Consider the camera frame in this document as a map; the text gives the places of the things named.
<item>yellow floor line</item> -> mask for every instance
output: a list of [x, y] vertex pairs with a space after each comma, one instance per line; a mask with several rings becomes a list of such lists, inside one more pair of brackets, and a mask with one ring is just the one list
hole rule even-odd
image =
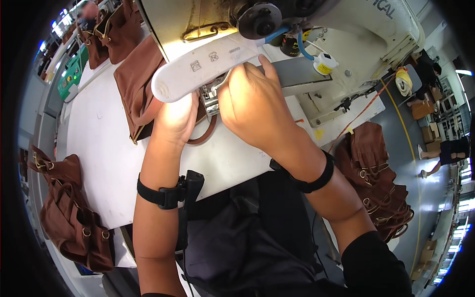
[[[384, 81], [382, 79], [381, 79], [381, 82], [383, 84], [383, 88], [386, 89], [386, 92], [388, 93], [389, 98], [391, 99], [391, 101], [394, 105], [394, 108], [396, 109], [396, 112], [398, 113], [399, 120], [401, 121], [402, 127], [404, 128], [404, 133], [406, 133], [406, 137], [408, 139], [409, 147], [411, 148], [412, 160], [414, 161], [414, 166], [415, 166], [416, 171], [417, 171], [416, 156], [414, 155], [414, 150], [412, 149], [412, 143], [411, 143], [411, 139], [409, 138], [409, 134], [408, 134], [408, 130], [406, 129], [406, 125], [404, 124], [404, 121], [402, 120], [402, 116], [401, 116], [401, 113], [399, 112], [398, 106], [396, 105], [396, 102], [394, 102], [394, 99], [393, 99], [391, 93], [389, 92], [388, 88], [386, 87], [386, 84], [384, 83]], [[419, 237], [420, 237], [420, 217], [421, 217], [420, 207], [421, 207], [422, 201], [421, 201], [421, 195], [420, 195], [419, 178], [416, 179], [416, 182], [417, 182], [417, 188], [418, 188], [418, 193], [419, 193], [419, 226], [418, 226], [418, 230], [417, 230], [416, 252], [414, 253], [414, 260], [412, 261], [412, 267], [411, 267], [410, 274], [412, 274], [412, 270], [414, 269], [414, 264], [416, 263], [416, 258], [417, 258], [417, 254], [418, 254], [418, 250], [419, 250]]]

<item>blue hose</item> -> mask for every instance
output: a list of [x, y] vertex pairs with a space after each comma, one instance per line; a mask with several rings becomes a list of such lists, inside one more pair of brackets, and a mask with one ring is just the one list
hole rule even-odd
[[305, 58], [309, 59], [310, 61], [313, 61], [315, 60], [315, 57], [310, 55], [309, 53], [307, 53], [305, 51], [305, 47], [304, 47], [304, 35], [302, 33], [302, 30], [300, 30], [300, 32], [297, 34], [297, 44], [298, 44], [298, 48], [299, 50], [302, 52], [302, 54], [304, 55]]
[[266, 38], [265, 38], [265, 41], [266, 43], [269, 43], [271, 40], [273, 40], [274, 38], [276, 38], [277, 36], [279, 36], [280, 34], [284, 34], [286, 32], [288, 32], [290, 30], [289, 27], [287, 26], [282, 26], [280, 27], [279, 29], [277, 29], [276, 32], [268, 35]]

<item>black wrist strap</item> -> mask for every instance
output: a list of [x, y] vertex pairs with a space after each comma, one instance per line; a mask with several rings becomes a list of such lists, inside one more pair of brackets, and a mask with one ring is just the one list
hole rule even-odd
[[333, 168], [334, 168], [334, 157], [327, 153], [326, 151], [322, 152], [325, 154], [326, 157], [326, 166], [323, 170], [322, 175], [314, 182], [303, 182], [300, 180], [295, 179], [287, 170], [285, 170], [280, 164], [278, 164], [274, 159], [271, 160], [270, 167], [274, 170], [284, 170], [289, 174], [289, 179], [291, 183], [301, 192], [303, 193], [311, 193], [313, 191], [319, 190], [323, 188], [333, 176]]
[[140, 181], [137, 180], [137, 193], [145, 200], [157, 204], [163, 210], [172, 210], [178, 207], [178, 201], [183, 201], [185, 198], [185, 176], [178, 179], [177, 186], [171, 189], [160, 188], [158, 191], [147, 188]]

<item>gray floor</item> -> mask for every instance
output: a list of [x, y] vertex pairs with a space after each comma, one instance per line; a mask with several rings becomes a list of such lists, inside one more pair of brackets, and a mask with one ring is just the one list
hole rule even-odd
[[[400, 95], [394, 83], [389, 85], [389, 91], [398, 105], [404, 98]], [[444, 194], [444, 187], [449, 179], [449, 167], [443, 166], [439, 172], [429, 176], [427, 179], [420, 177], [422, 169], [431, 171], [438, 162], [438, 158], [431, 160], [419, 160], [417, 144], [421, 144], [426, 150], [422, 131], [417, 121], [412, 118], [411, 109], [407, 105], [399, 107], [399, 112], [406, 125], [408, 135], [412, 144], [412, 149], [416, 161], [414, 162], [410, 145], [407, 141], [402, 123], [397, 114], [388, 93], [383, 91], [380, 95], [386, 110], [372, 118], [372, 122], [382, 126], [386, 150], [389, 153], [389, 166], [397, 173], [396, 184], [406, 185], [407, 203], [411, 205], [415, 216], [409, 223], [407, 232], [400, 237], [400, 241], [394, 254], [404, 262], [406, 270], [410, 273], [413, 263], [417, 265], [422, 248], [427, 240], [432, 228], [436, 223], [436, 216], [440, 204], [445, 204], [447, 197]], [[309, 212], [310, 222], [314, 212]], [[315, 225], [315, 242], [320, 247], [320, 258], [322, 259], [329, 278], [337, 283], [342, 283], [342, 272], [336, 267], [334, 262], [326, 257], [329, 252], [326, 239], [321, 231], [321, 224], [317, 220]], [[413, 286], [413, 293], [418, 293], [424, 286], [425, 281], [416, 282]]]

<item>white work table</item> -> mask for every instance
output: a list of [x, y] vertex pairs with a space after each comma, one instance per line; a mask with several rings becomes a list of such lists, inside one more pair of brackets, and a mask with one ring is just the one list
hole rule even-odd
[[[288, 58], [279, 56], [278, 48], [265, 45], [259, 48], [271, 61]], [[251, 60], [259, 65], [257, 58]], [[79, 84], [79, 94], [69, 104], [66, 136], [66, 156], [77, 154], [81, 163], [84, 193], [92, 210], [96, 211], [102, 224], [108, 229], [118, 228], [133, 222], [137, 177], [149, 139], [134, 145], [129, 139], [129, 129], [124, 107], [114, 80], [113, 73], [119, 65], [107, 64], [94, 75], [87, 74]], [[351, 112], [322, 125], [314, 130], [295, 96], [286, 97], [287, 105], [294, 120], [303, 127], [315, 143], [322, 146], [334, 140], [345, 127], [371, 100], [355, 100]], [[355, 121], [355, 128], [384, 110], [381, 100], [377, 100]], [[199, 123], [192, 138], [201, 136], [207, 129], [208, 121]], [[220, 116], [209, 139], [199, 145], [186, 145], [180, 163], [180, 175], [194, 170], [204, 175], [205, 183], [198, 200], [233, 187], [269, 171], [270, 157], [263, 151], [249, 146], [222, 123]], [[124, 246], [123, 240], [116, 246]], [[119, 261], [121, 267], [133, 266], [130, 260]]]

